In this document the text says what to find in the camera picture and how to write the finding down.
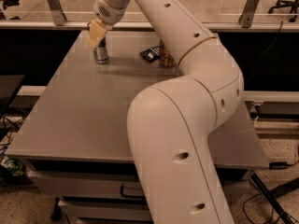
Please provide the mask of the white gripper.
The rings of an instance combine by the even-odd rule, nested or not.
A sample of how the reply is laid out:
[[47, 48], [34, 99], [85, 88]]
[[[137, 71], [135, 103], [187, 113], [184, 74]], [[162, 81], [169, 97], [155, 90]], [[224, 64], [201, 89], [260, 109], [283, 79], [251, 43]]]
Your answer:
[[88, 25], [87, 45], [95, 49], [107, 34], [107, 26], [119, 22], [128, 6], [129, 0], [95, 0], [94, 13], [98, 19]]

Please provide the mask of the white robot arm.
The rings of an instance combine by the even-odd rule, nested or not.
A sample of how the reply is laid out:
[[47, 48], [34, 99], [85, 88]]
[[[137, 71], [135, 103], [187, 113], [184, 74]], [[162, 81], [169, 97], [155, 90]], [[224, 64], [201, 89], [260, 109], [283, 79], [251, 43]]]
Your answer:
[[[95, 47], [131, 0], [95, 0], [88, 44]], [[154, 224], [235, 224], [208, 147], [237, 110], [239, 66], [220, 40], [178, 0], [134, 0], [163, 40], [180, 77], [132, 101], [127, 132]]]

